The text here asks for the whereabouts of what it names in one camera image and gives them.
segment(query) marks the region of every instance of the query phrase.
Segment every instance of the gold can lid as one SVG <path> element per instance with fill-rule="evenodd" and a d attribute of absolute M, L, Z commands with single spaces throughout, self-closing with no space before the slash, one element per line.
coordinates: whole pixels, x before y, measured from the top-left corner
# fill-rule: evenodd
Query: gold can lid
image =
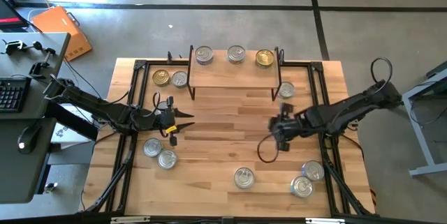
<path fill-rule="evenodd" d="M 256 53 L 256 62 L 263 66 L 273 64 L 273 52 L 269 50 L 260 50 Z"/>
<path fill-rule="evenodd" d="M 169 82 L 169 73 L 166 70 L 158 70 L 156 71 L 152 79 L 156 85 L 163 85 Z"/>

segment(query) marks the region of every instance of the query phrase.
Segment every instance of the keyboard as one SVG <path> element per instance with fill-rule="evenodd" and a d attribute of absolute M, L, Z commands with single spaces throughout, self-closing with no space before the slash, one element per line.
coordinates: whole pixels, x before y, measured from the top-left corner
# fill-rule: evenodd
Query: keyboard
<path fill-rule="evenodd" d="M 21 112 L 30 83 L 29 77 L 0 77 L 0 113 Z"/>

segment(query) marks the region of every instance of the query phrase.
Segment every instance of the red object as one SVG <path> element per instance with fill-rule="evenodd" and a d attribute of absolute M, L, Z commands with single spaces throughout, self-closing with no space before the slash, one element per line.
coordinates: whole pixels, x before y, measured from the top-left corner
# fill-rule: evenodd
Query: red object
<path fill-rule="evenodd" d="M 20 22 L 20 19 L 17 17 L 12 18 L 0 18 L 0 22 Z"/>

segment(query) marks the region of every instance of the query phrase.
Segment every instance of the concrete floor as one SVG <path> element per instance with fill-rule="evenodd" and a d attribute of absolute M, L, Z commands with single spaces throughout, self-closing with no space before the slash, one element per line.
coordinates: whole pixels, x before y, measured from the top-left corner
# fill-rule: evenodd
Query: concrete floor
<path fill-rule="evenodd" d="M 194 3 L 311 5 L 310 0 L 52 0 L 99 3 Z M 321 6 L 446 7 L 447 0 L 318 0 Z M 32 8 L 21 8 L 27 17 Z M 72 65 L 106 96 L 117 57 L 186 56 L 189 45 L 247 49 L 284 48 L 287 59 L 321 60 L 311 11 L 100 10 L 70 9 L 94 50 Z M 350 94 L 372 84 L 369 63 L 387 57 L 394 64 L 392 82 L 402 93 L 445 61 L 447 13 L 322 12 L 331 60 L 343 63 Z M 386 67 L 377 66 L 379 77 Z M 71 77 L 64 66 L 62 77 Z M 81 88 L 91 91 L 86 84 Z M 446 133 L 433 138 L 445 139 Z M 377 212 L 385 217 L 447 223 L 447 172 L 410 178 L 408 169 L 425 160 L 404 108 L 368 114 L 360 122 L 369 183 L 377 193 Z M 439 160 L 447 144 L 429 140 Z M 0 218 L 68 214 L 77 211 L 87 166 L 53 167 L 50 180 L 62 190 L 36 196 L 30 204 L 1 205 Z"/>

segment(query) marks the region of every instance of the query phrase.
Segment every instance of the orange box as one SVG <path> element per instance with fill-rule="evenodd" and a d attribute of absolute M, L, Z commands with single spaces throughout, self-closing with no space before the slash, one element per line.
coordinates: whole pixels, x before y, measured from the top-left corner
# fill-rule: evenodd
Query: orange box
<path fill-rule="evenodd" d="M 68 32 L 71 35 L 65 57 L 71 61 L 91 50 L 89 41 L 79 29 L 79 22 L 61 6 L 33 17 L 33 23 L 43 32 Z"/>

